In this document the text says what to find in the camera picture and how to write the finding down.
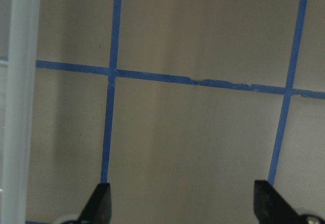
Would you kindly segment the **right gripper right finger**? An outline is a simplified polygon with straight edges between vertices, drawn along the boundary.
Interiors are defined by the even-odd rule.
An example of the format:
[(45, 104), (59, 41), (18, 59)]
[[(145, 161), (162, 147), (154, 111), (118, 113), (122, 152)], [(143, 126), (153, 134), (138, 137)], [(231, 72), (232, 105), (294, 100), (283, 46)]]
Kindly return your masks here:
[(263, 224), (305, 223), (305, 220), (266, 180), (254, 181), (254, 214)]

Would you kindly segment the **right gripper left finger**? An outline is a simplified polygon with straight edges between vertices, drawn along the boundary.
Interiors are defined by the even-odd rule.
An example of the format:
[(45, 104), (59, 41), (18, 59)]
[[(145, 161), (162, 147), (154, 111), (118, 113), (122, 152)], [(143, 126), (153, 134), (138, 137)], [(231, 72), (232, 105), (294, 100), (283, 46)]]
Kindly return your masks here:
[(109, 183), (100, 183), (94, 189), (78, 217), (78, 223), (109, 224), (112, 217), (111, 188)]

